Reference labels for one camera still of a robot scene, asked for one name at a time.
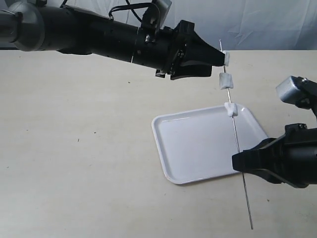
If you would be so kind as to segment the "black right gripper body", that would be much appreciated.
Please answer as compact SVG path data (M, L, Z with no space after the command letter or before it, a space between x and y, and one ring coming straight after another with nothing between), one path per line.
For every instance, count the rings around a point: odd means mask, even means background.
M304 123L285 126L283 171L285 180L306 188L317 183L317 129Z

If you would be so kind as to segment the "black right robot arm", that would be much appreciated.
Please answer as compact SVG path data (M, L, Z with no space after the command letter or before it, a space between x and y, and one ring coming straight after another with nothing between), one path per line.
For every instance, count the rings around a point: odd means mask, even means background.
M187 182L235 172L294 188L317 182L317 131L304 123L288 124L283 135L269 138L252 113L238 106L233 121L217 107L182 113L170 125L170 169Z

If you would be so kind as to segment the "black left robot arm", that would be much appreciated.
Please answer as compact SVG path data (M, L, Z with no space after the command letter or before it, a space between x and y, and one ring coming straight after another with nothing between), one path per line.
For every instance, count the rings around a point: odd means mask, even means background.
M0 39L25 52L96 54L156 70L171 80L209 77L228 55L206 43L192 22L164 26L171 1L153 0L113 7L108 16L45 0L17 1L0 12Z

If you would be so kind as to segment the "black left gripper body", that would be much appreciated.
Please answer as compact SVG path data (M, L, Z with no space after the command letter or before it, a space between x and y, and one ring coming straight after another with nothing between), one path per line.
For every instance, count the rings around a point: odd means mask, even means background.
M194 23L185 20L181 20L174 29L164 27L157 34L153 29L140 27L132 62L155 69L158 77L165 77L166 74L180 77L180 65L194 27Z

